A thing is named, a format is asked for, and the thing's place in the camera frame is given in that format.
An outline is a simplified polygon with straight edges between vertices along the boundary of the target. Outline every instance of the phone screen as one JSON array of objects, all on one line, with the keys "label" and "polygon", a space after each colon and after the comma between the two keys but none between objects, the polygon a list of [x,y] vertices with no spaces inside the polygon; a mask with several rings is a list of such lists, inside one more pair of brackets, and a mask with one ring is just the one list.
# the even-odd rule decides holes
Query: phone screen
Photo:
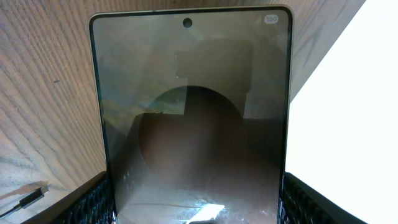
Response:
[{"label": "phone screen", "polygon": [[102,14],[90,35],[118,218],[276,223],[289,10]]}]

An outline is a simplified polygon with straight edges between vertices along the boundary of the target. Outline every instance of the black mesh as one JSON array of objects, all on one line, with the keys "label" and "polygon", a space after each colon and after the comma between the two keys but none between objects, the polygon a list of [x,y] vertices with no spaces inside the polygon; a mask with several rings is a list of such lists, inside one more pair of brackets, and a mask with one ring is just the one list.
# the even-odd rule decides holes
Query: black mesh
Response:
[{"label": "black mesh", "polygon": [[284,177],[281,224],[364,223],[313,190],[290,173]]}]

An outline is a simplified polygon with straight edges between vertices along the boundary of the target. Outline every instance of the black cable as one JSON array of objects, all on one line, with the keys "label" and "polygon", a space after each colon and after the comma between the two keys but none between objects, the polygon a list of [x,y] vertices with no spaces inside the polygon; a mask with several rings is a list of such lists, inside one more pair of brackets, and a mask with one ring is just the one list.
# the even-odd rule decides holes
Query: black cable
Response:
[{"label": "black cable", "polygon": [[13,214],[14,212],[20,210],[21,208],[22,208],[22,207],[21,207],[19,204],[16,205],[14,208],[8,210],[6,213],[1,214],[1,215],[0,215],[0,219],[6,218],[7,216],[9,216],[9,215]]},{"label": "black cable", "polygon": [[20,210],[21,208],[27,208],[29,205],[32,205],[33,203],[44,197],[44,194],[46,194],[48,191],[49,188],[47,186],[36,189],[33,193],[20,200],[19,204],[17,204],[14,208],[10,209],[6,213],[1,214],[0,219],[6,218],[7,216]]}]

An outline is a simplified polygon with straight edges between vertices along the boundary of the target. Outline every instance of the wooden surface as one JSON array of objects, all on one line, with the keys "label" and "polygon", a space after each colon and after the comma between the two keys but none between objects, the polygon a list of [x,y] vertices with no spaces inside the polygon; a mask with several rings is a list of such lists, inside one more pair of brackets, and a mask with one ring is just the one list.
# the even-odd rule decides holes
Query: wooden surface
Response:
[{"label": "wooden surface", "polygon": [[1,1],[0,213],[37,187],[50,192],[0,223],[23,222],[105,170],[88,39],[94,13],[287,4],[295,96],[363,2]]}]

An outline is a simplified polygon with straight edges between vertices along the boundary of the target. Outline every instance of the white wall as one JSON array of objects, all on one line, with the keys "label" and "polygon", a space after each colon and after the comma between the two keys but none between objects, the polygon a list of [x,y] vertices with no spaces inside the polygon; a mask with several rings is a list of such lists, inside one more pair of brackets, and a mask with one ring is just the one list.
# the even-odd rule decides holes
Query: white wall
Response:
[{"label": "white wall", "polygon": [[398,0],[367,0],[290,106],[286,171],[398,223]]}]

